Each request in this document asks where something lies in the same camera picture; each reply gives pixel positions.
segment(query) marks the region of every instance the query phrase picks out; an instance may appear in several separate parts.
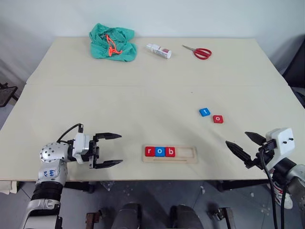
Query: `table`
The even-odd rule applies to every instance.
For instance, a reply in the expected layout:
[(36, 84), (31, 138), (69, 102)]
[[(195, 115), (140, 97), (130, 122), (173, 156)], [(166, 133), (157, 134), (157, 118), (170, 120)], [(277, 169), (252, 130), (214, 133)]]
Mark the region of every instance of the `table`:
[[(171, 59), (162, 59), (141, 48), (148, 41), (177, 51)], [(293, 129), (296, 149), (290, 158), (305, 163), (305, 111), (255, 40), (137, 38), (134, 42), (139, 47), (136, 60), (114, 62), (91, 58), (87, 38), (55, 40), (0, 131), (0, 179), (36, 180), (41, 147), (79, 122), (91, 136), (121, 134), (122, 138), (100, 141), (100, 158), (124, 161), (107, 169), (68, 163), (70, 181), (265, 179), (258, 168), (246, 169), (225, 140), (254, 156), (258, 146), (244, 131), (264, 135), (279, 127)], [(198, 60), (180, 49), (180, 43), (194, 47), (208, 43), (205, 47), (213, 57)], [(238, 54), (227, 59), (233, 49)], [(223, 115), (224, 123), (201, 117), (203, 107), (211, 115)], [(69, 133), (66, 139), (74, 135)], [(142, 146), (150, 144), (195, 146), (199, 162), (144, 163)]]

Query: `scissors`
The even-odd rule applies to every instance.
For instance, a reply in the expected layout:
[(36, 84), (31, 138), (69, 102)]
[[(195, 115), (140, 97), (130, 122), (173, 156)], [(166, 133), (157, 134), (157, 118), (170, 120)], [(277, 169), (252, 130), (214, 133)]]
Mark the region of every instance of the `scissors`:
[(190, 48), (190, 47), (187, 47), (185, 45), (182, 45), (184, 48), (187, 48), (189, 50), (192, 50), (195, 57), (201, 59), (201, 60), (206, 60), (208, 59), (211, 55), (212, 55), (212, 52), (211, 50), (208, 50), (208, 49), (202, 49), (202, 48), (199, 48), (199, 49), (193, 49), (193, 48)]

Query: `orange string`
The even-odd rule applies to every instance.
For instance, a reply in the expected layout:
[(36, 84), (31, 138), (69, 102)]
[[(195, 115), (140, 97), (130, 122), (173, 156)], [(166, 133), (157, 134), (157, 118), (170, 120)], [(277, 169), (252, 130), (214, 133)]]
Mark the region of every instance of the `orange string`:
[(115, 46), (115, 43), (113, 42), (113, 40), (109, 37), (108, 34), (106, 34), (106, 39), (107, 39), (107, 42), (109, 44), (109, 50), (108, 50), (108, 54), (109, 56), (112, 56), (113, 53), (116, 53), (116, 54), (121, 54), (123, 51), (117, 51), (116, 50), (116, 46)]

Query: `green cloth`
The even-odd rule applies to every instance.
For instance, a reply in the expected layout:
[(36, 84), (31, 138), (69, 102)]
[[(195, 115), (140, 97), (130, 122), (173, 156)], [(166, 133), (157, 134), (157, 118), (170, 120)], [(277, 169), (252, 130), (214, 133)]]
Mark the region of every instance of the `green cloth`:
[[(117, 51), (123, 51), (121, 54), (113, 53), (109, 56), (109, 44), (106, 34), (113, 40)], [(91, 39), (91, 55), (96, 59), (107, 58), (114, 61), (133, 61), (137, 55), (137, 47), (128, 40), (132, 39), (134, 31), (125, 28), (109, 28), (97, 23), (89, 33)]]

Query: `black cable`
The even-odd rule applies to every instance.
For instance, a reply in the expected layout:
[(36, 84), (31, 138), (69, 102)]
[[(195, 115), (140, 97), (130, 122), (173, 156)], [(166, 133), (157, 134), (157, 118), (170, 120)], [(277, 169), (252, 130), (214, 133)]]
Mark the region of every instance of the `black cable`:
[(82, 124), (81, 123), (78, 123), (78, 124), (75, 124), (74, 126), (71, 126), (68, 130), (66, 130), (65, 133), (63, 133), (60, 138), (56, 141), (57, 143), (60, 143), (61, 142), (61, 139), (67, 134), (69, 133), (72, 129), (78, 127), (79, 129), (81, 128)]
[(284, 185), (283, 188), (283, 194), (282, 194), (282, 200), (281, 200), (281, 229), (284, 229), (284, 206), (285, 206), (285, 197), (286, 197), (286, 192), (287, 192), (287, 184)]
[(259, 154), (259, 159), (261, 161), (261, 165), (263, 166), (263, 169), (264, 169), (265, 173), (267, 174), (267, 177), (268, 177), (268, 180), (269, 180), (270, 189), (271, 189), (273, 224), (274, 224), (274, 229), (278, 229), (277, 228), (277, 221), (276, 221), (276, 209), (275, 209), (275, 206), (276, 206), (276, 203), (275, 203), (275, 189), (274, 189), (274, 185), (273, 185), (273, 181), (272, 181), (272, 178), (270, 176), (270, 173), (269, 173), (268, 169), (266, 168), (266, 164), (265, 164), (265, 161), (264, 161), (264, 152), (265, 152), (264, 149), (261, 149), (259, 151), (259, 153), (260, 153)]

